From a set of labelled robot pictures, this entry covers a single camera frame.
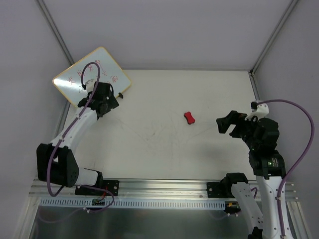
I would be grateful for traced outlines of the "red bone-shaped eraser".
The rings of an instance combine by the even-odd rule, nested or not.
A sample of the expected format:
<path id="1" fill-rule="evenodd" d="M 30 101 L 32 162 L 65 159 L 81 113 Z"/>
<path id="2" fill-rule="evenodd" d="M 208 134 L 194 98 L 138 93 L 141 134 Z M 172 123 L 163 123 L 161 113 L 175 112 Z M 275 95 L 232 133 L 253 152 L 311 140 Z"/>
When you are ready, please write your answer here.
<path id="1" fill-rule="evenodd" d="M 184 117 L 185 117 L 188 125 L 195 123 L 195 118 L 193 117 L 191 112 L 185 112 Z"/>

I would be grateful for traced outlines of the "yellow framed whiteboard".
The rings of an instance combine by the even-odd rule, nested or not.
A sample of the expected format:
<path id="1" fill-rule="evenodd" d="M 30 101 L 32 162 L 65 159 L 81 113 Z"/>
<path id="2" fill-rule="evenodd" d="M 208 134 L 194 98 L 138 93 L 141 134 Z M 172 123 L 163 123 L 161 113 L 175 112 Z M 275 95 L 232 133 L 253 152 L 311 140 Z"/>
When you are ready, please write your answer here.
<path id="1" fill-rule="evenodd" d="M 87 90 L 83 89 L 82 84 L 97 80 L 98 69 L 96 65 L 100 69 L 99 81 L 111 84 L 115 97 L 131 86 L 129 77 L 104 47 L 96 48 L 75 62 L 55 76 L 52 83 L 70 104 L 76 106 L 88 93 Z"/>

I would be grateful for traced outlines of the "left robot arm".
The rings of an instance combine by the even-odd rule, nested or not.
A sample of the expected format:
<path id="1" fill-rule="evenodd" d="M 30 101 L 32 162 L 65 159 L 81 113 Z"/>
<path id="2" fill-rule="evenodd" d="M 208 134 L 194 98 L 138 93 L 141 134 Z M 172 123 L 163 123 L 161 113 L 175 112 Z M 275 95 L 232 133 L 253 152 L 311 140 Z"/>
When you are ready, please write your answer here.
<path id="1" fill-rule="evenodd" d="M 104 189 L 102 173 L 93 169 L 80 168 L 75 151 L 86 131 L 112 109 L 119 106 L 114 90 L 109 83 L 95 83 L 79 103 L 69 126 L 50 143 L 41 143 L 36 150 L 37 175 L 46 182 L 49 193 L 51 184 L 61 187 L 86 185 L 93 195 Z"/>

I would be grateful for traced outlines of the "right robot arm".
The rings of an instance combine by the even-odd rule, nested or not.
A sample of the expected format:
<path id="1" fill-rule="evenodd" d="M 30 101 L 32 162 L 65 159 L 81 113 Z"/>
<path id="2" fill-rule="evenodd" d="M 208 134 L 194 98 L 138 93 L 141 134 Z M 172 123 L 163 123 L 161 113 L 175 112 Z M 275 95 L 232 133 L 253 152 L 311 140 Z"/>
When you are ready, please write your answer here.
<path id="1" fill-rule="evenodd" d="M 249 163 L 258 184 L 262 207 L 250 192 L 244 173 L 228 173 L 218 183 L 219 194 L 234 197 L 246 221 L 250 239 L 291 239 L 293 237 L 285 199 L 285 162 L 276 150 L 278 123 L 268 118 L 248 117 L 231 111 L 216 120 L 218 131 L 225 134 L 231 125 L 232 138 L 240 138 L 249 148 Z"/>

